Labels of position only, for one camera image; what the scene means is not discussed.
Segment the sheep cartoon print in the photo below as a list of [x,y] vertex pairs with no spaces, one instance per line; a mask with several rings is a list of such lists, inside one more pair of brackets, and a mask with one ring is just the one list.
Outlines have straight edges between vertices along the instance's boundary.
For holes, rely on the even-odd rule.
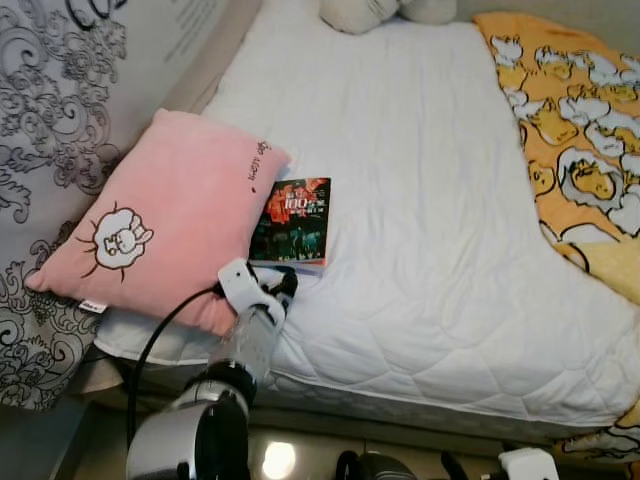
[[121,282],[125,278],[125,268],[130,267],[144,255],[145,245],[153,238],[153,230],[147,229],[142,218],[130,208],[118,208],[105,214],[96,224],[91,222],[95,233],[91,240],[76,238],[91,247],[85,253],[93,253],[96,264],[82,275],[86,278],[98,267],[120,270]]

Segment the black cable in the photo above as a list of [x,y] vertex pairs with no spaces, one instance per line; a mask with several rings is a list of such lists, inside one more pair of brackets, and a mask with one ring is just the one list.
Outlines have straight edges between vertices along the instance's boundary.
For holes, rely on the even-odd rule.
[[174,317],[182,311],[184,307],[193,302],[196,298],[201,297],[202,295],[206,295],[207,293],[216,293],[220,290],[220,284],[205,288],[204,290],[200,290],[197,293],[194,293],[189,298],[184,300],[180,305],[173,309],[173,311],[167,315],[160,325],[155,329],[147,344],[142,350],[140,354],[140,358],[136,362],[136,368],[133,370],[133,374],[131,375],[130,388],[129,388],[129,400],[127,402],[127,449],[131,447],[131,442],[133,441],[133,437],[136,434],[136,408],[138,403],[138,384],[140,383],[140,377],[142,376],[142,370],[144,369],[144,365],[147,362],[147,357],[151,353],[151,349],[153,345],[158,340],[158,337],[162,333],[169,323],[174,319]]

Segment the bedsheet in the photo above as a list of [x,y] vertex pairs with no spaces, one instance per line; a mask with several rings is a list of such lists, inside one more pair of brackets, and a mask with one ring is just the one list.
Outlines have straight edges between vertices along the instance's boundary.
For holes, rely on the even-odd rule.
[[[635,402],[638,308],[548,247],[473,25],[352,37],[317,2],[265,1],[203,115],[282,145],[288,178],[332,178],[329,267],[301,279],[272,388],[567,426]],[[123,328],[98,346],[126,351]]]

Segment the book cover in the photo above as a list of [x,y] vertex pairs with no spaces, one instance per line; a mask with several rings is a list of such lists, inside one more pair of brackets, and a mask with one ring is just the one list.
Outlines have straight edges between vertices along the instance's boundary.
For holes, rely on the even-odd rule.
[[322,270],[327,258],[330,196],[329,178],[276,182],[251,239],[251,263]]

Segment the wall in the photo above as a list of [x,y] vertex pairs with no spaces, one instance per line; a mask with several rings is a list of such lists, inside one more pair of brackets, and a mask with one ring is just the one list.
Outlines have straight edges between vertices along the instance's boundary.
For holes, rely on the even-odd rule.
[[640,54],[638,0],[458,0],[458,20],[479,12],[528,12],[600,36],[610,47]]

